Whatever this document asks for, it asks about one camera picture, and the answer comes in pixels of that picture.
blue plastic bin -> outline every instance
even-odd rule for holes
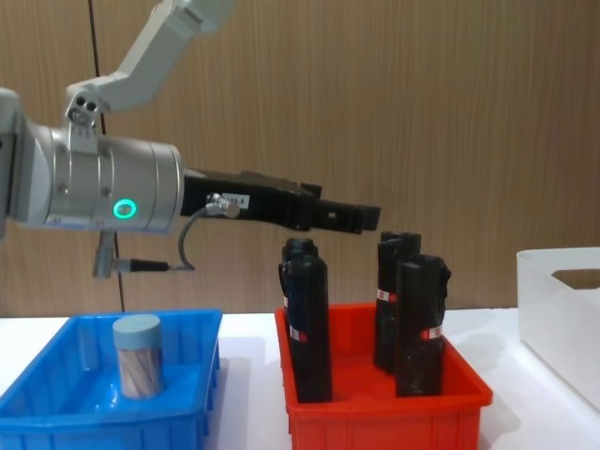
[[[202,450],[222,314],[155,314],[162,330],[161,395],[120,396],[113,322],[125,314],[74,317],[0,398],[0,449]]]

red plastic bin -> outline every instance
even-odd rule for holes
[[[373,364],[375,305],[329,309],[334,401],[298,403],[283,309],[276,311],[293,450],[476,450],[492,392],[445,340],[442,395],[396,398]]]

screw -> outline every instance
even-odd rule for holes
[[[75,124],[80,126],[87,125],[88,118],[87,114],[83,111],[78,110],[77,108],[72,108],[68,112],[68,118],[71,119]]]

sticker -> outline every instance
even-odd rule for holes
[[[442,337],[442,326],[436,326],[435,328],[429,328],[427,330],[421,331],[421,339],[423,340],[431,340]]]
[[[298,331],[290,325],[290,338],[298,342],[308,342],[307,334],[304,331]]]
[[[394,303],[398,300],[398,296],[393,292],[382,291],[381,289],[377,290],[377,299],[383,300],[384,302]]]
[[[250,207],[250,196],[242,194],[223,194],[221,195],[224,199],[229,200],[231,203],[237,204],[240,209],[248,209]]]

black bottle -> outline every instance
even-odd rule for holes
[[[442,258],[419,255],[398,266],[398,397],[442,392],[443,340],[447,284],[451,272]]]
[[[279,265],[279,280],[281,281],[281,290],[283,291],[283,310],[285,315],[285,326],[288,332],[290,333],[290,327],[288,322],[288,302],[289,299],[285,294],[285,289],[283,288],[283,280],[281,277],[281,270],[283,268],[283,264],[286,261],[289,261],[291,258],[302,256],[304,254],[319,256],[319,249],[315,246],[315,243],[312,239],[288,239],[285,243],[285,246],[281,249],[281,264]]]
[[[375,307],[375,366],[393,374],[396,367],[396,302],[398,262],[421,251],[421,235],[382,232],[378,245],[377,301]]]
[[[327,265],[318,256],[293,257],[282,264],[281,281],[289,299],[290,353],[298,401],[330,401]]]

